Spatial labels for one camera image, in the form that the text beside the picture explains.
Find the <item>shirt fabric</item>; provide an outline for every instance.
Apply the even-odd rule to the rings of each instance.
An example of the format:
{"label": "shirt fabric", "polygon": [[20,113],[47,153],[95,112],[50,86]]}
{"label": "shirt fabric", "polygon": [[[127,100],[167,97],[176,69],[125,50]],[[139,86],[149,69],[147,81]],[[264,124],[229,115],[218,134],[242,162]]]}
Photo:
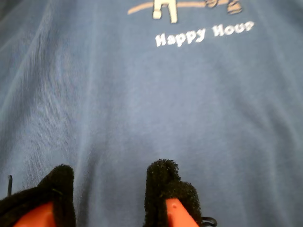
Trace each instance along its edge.
{"label": "shirt fabric", "polygon": [[167,158],[218,226],[303,226],[303,1],[155,1],[0,0],[0,199],[67,164],[78,226],[141,227]]}

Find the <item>printed graphic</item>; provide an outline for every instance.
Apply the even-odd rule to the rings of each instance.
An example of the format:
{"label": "printed graphic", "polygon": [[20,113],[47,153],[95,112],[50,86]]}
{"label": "printed graphic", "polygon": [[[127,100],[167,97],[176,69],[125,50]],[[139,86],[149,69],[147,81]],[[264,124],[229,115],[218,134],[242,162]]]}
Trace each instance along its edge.
{"label": "printed graphic", "polygon": [[179,1],[177,0],[153,0],[151,2],[142,3],[138,6],[132,7],[127,14],[133,14],[138,11],[152,8],[154,19],[160,19],[162,16],[162,7],[167,7],[170,15],[170,22],[177,23],[178,13],[177,8],[194,7],[194,8],[214,8],[218,5],[227,5],[228,14],[237,14],[242,12],[242,6],[239,0],[204,0],[204,1]]}

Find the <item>orange tip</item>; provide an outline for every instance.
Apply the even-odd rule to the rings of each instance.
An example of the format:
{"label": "orange tip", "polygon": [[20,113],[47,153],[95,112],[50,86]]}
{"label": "orange tip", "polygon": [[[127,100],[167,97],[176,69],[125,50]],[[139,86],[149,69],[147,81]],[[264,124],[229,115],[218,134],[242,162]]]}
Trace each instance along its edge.
{"label": "orange tip", "polygon": [[14,227],[56,227],[53,217],[53,203],[41,205],[19,219]]}
{"label": "orange tip", "polygon": [[199,227],[178,199],[166,199],[169,227]]}

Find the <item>black cord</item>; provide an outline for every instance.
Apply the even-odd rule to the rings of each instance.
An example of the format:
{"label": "black cord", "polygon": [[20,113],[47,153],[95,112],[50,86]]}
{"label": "black cord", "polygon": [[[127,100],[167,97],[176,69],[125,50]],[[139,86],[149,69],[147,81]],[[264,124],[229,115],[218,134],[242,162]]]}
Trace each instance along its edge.
{"label": "black cord", "polygon": [[203,227],[207,227],[207,226],[215,227],[215,226],[217,226],[217,221],[214,218],[202,217],[202,220],[207,221],[207,222],[203,222],[203,224],[202,224]]}
{"label": "black cord", "polygon": [[9,177],[9,187],[8,187],[8,196],[11,196],[11,188],[13,185],[13,177],[11,175],[8,175]]}

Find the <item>white lettering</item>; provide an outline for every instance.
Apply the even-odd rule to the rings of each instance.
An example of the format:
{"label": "white lettering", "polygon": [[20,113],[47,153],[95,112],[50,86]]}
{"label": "white lettering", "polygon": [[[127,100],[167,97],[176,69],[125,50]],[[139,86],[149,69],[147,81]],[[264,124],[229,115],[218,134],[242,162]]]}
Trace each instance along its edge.
{"label": "white lettering", "polygon": [[169,35],[168,37],[167,37],[167,44],[168,45],[173,45],[173,44],[175,44],[176,43],[176,38],[175,38],[175,36],[174,35]]}
{"label": "white lettering", "polygon": [[157,47],[161,45],[164,46],[166,44],[164,33],[156,36],[156,43],[157,43]]}
{"label": "white lettering", "polygon": [[205,28],[203,28],[202,30],[199,29],[199,30],[197,31],[197,34],[198,34],[200,37],[196,39],[196,43],[200,43],[200,42],[202,42],[202,41],[204,40],[205,31],[206,31]]}
{"label": "white lettering", "polygon": [[246,22],[245,23],[245,29],[246,29],[246,31],[250,31],[254,25],[255,25],[255,23],[252,22],[252,21]]}
{"label": "white lettering", "polygon": [[187,38],[187,43],[191,44],[191,42],[195,39],[196,37],[196,32],[195,31],[190,31],[186,33],[186,38]]}
{"label": "white lettering", "polygon": [[241,32],[244,31],[244,29],[245,28],[244,28],[244,24],[243,23],[235,26],[235,32],[236,33],[241,33]]}
{"label": "white lettering", "polygon": [[223,29],[223,25],[219,25],[219,26],[213,26],[213,32],[214,32],[214,36],[223,36],[224,35],[224,29]]}
{"label": "white lettering", "polygon": [[233,26],[229,25],[224,29],[225,34],[231,35],[234,32]]}
{"label": "white lettering", "polygon": [[186,36],[184,33],[181,33],[179,35],[176,35],[176,41],[177,41],[177,46],[180,47],[186,40]]}

